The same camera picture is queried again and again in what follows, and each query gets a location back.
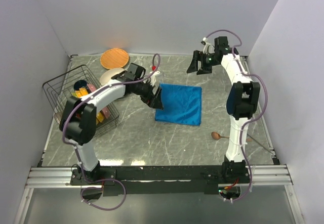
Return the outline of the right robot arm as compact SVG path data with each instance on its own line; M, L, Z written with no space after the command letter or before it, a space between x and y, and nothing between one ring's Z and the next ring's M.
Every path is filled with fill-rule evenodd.
M197 75L212 73L213 66L221 65L230 80L231 90L226 102L230 117L229 145L221 167L221 176L227 183L248 176L245 145L248 124L257 110L261 86L244 70L238 51L231 48L226 36L214 39L214 44L205 37L202 51L194 51L187 73Z

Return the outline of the blue cloth napkin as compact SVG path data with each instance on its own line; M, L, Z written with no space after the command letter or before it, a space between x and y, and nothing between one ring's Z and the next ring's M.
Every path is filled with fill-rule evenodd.
M163 109L155 112L155 121L199 126L202 114L202 88L199 86L160 84Z

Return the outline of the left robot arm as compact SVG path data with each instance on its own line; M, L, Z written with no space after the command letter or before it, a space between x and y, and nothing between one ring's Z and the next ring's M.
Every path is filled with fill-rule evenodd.
M130 68L113 77L109 83L80 98L70 97L60 120L62 141L73 146L77 155L82 178L88 184L100 180L100 163L94 152L92 138L96 133L97 114L113 101L127 94L140 96L143 103L153 109L162 110L161 87L156 87L158 67L142 77L145 69L132 63Z

